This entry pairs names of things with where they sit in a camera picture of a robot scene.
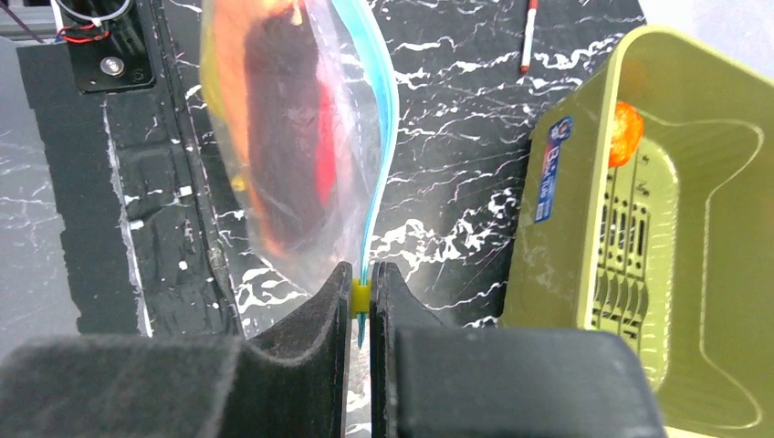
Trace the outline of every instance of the orange fruit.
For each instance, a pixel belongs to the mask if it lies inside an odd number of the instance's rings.
[[[644,131],[643,116],[628,103],[616,103],[608,167],[621,167],[629,162],[637,152]]]

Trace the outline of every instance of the blue label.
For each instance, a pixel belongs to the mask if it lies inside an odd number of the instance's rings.
[[[572,117],[569,116],[554,123],[549,129],[549,144],[546,147],[546,154],[543,156],[543,172],[540,177],[535,223],[543,222],[551,217],[561,143],[570,137],[571,132]]]

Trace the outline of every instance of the marble tabletop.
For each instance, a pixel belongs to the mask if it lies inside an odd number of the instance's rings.
[[[263,264],[246,240],[198,79],[196,0],[166,0],[216,222],[248,337],[313,291]],[[371,2],[397,72],[401,125],[371,259],[398,264],[413,293],[444,322],[497,323],[539,115],[578,87],[628,31],[636,1],[543,0],[529,73],[518,74],[526,0]],[[348,434],[368,436],[368,345],[354,348]]]

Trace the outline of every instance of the green plastic bin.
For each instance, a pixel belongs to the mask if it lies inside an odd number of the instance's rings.
[[[645,130],[609,170],[617,100]],[[619,334],[671,436],[774,436],[774,83],[640,27],[540,119],[531,157],[502,326]]]

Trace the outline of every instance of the marker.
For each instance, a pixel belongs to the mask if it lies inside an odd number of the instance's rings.
[[[527,10],[527,25],[524,28],[524,50],[521,51],[521,74],[529,70],[529,61],[532,59],[532,37],[535,34],[535,15],[538,14],[538,0],[529,0]]]

